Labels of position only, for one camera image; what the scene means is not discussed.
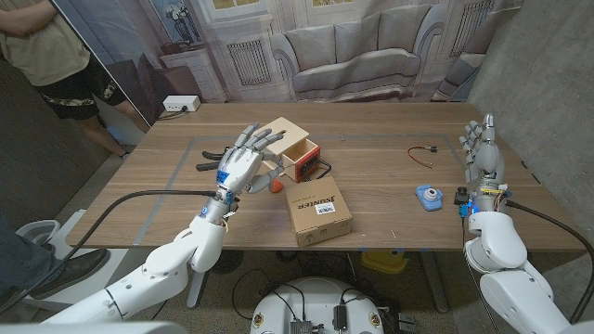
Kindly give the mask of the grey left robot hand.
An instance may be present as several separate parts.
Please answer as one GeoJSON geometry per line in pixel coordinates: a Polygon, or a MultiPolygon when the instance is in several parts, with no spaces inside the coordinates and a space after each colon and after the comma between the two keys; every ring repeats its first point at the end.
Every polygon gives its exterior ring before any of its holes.
{"type": "Polygon", "coordinates": [[[272,135],[270,128],[255,133],[259,123],[249,125],[228,149],[217,168],[218,197],[230,204],[242,191],[257,193],[267,187],[284,171],[279,156],[264,153],[264,149],[284,137],[285,130],[272,135]],[[278,167],[266,174],[258,174],[263,161],[273,161],[278,167]]]}

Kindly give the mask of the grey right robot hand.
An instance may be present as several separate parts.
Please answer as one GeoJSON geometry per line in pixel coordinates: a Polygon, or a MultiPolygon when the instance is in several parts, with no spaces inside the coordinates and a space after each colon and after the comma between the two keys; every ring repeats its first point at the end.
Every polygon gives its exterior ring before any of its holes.
{"type": "Polygon", "coordinates": [[[466,154],[466,182],[503,184],[505,161],[496,144],[494,116],[487,113],[482,123],[470,121],[464,130],[466,134],[459,138],[459,143],[466,154]]]}

